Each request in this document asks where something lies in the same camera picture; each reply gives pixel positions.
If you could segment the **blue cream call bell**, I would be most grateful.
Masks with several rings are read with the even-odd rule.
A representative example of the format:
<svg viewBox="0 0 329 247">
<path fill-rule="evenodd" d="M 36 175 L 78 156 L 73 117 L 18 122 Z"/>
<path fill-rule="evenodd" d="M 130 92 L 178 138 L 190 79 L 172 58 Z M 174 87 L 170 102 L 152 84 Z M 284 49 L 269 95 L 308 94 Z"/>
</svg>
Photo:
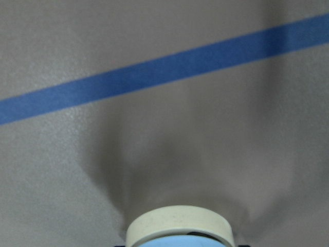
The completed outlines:
<svg viewBox="0 0 329 247">
<path fill-rule="evenodd" d="M 128 227 L 126 246 L 141 246 L 164 236 L 205 234 L 224 246 L 235 246 L 228 221 L 209 209 L 174 205 L 151 210 L 136 218 Z"/>
</svg>

